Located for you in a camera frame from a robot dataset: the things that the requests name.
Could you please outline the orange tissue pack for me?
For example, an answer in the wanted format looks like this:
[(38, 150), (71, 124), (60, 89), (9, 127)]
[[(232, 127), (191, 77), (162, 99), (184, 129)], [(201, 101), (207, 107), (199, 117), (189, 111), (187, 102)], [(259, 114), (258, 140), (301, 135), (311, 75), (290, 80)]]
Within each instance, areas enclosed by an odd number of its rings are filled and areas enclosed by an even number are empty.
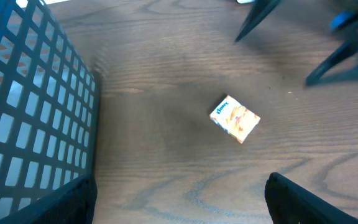
[(230, 95), (224, 97), (209, 117), (241, 144), (260, 121), (259, 116)]

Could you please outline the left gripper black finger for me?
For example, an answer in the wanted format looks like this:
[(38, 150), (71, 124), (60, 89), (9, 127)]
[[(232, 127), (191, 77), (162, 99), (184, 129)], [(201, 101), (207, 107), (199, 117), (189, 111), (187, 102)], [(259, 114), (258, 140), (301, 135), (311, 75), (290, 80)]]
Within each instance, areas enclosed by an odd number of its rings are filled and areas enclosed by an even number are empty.
[(357, 218), (332, 206), (277, 172), (270, 174), (264, 195), (274, 224), (358, 224)]

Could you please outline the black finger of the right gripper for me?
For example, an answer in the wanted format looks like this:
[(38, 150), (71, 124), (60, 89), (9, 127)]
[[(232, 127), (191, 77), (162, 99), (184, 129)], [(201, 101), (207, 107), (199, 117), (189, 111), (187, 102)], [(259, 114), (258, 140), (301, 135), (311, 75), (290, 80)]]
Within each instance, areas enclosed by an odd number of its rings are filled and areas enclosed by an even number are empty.
[(305, 85), (339, 82), (358, 82), (358, 42), (344, 42), (306, 77)]
[(255, 0), (250, 13), (247, 15), (241, 30), (235, 39), (240, 41), (257, 25), (259, 25), (279, 4), (281, 0)]

